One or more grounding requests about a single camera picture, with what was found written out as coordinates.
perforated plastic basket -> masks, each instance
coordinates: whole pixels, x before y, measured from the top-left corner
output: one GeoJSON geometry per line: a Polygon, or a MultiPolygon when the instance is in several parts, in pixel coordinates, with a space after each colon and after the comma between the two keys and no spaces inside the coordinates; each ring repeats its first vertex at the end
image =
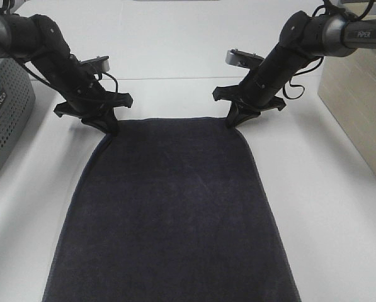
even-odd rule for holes
{"type": "Polygon", "coordinates": [[[23,131],[35,102],[28,74],[12,59],[0,60],[0,169],[23,131]]]}

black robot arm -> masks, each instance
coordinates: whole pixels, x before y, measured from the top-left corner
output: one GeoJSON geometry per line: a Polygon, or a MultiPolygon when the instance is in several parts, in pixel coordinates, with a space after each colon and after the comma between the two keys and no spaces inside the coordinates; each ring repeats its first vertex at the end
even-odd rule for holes
{"type": "Polygon", "coordinates": [[[250,71],[236,86],[217,87],[213,97],[232,102],[226,123],[236,126],[264,110],[282,110],[286,104],[275,94],[300,69],[324,56],[345,57],[357,48],[376,48],[376,20],[349,21],[339,13],[310,17],[299,11],[286,22],[265,59],[230,50],[227,63],[250,71]]]}
{"type": "Polygon", "coordinates": [[[57,24],[47,16],[30,18],[0,13],[0,58],[31,62],[66,102],[55,113],[71,115],[105,133],[119,132],[114,107],[131,107],[129,94],[106,91],[99,80],[108,72],[108,57],[84,62],[71,54],[57,24]]]}

white table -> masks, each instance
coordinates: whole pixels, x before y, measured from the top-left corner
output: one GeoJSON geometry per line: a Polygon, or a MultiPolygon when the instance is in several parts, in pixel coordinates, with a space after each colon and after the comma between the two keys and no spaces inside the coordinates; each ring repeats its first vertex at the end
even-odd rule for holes
{"type": "MultiPolygon", "coordinates": [[[[56,20],[80,59],[111,56],[122,92],[135,99],[131,109],[117,109],[119,119],[187,118],[228,112],[229,102],[214,102],[211,92],[237,84],[246,71],[224,63],[227,49],[266,55],[292,13],[319,4],[286,2],[32,0],[18,12],[56,20]]],[[[238,129],[302,300],[373,302],[376,177],[317,96],[320,75],[296,79],[307,90],[282,112],[264,112],[238,129]]],[[[111,81],[103,84],[113,89],[111,81]]],[[[71,196],[103,138],[74,118],[56,117],[52,110],[63,99],[33,86],[35,109],[0,173],[0,302],[41,300],[71,196]]]]}

dark navy towel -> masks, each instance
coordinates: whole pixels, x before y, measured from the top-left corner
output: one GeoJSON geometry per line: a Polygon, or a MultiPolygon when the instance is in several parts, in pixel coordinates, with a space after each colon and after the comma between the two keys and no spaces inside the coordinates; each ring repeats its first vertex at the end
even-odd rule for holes
{"type": "Polygon", "coordinates": [[[74,194],[44,302],[300,300],[235,129],[218,118],[119,123],[74,194]]]}

white tabletop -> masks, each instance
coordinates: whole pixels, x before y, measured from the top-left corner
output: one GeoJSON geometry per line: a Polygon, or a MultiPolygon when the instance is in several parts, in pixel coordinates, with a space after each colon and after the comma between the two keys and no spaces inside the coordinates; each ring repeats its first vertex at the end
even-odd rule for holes
{"type": "MultiPolygon", "coordinates": [[[[265,56],[292,13],[320,4],[287,2],[32,0],[18,12],[56,20],[80,59],[111,56],[122,92],[135,100],[117,109],[119,119],[188,118],[227,114],[229,102],[214,102],[211,93],[246,74],[224,63],[227,49],[265,56]],[[200,26],[199,17],[208,23],[200,26]]],[[[320,74],[296,79],[307,90],[283,111],[238,129],[302,301],[376,301],[376,177],[317,96],[320,74]]],[[[113,89],[111,81],[103,85],[113,89]]],[[[33,87],[35,109],[0,172],[0,302],[41,301],[71,196],[103,138],[75,118],[56,117],[63,99],[33,87]]]]}

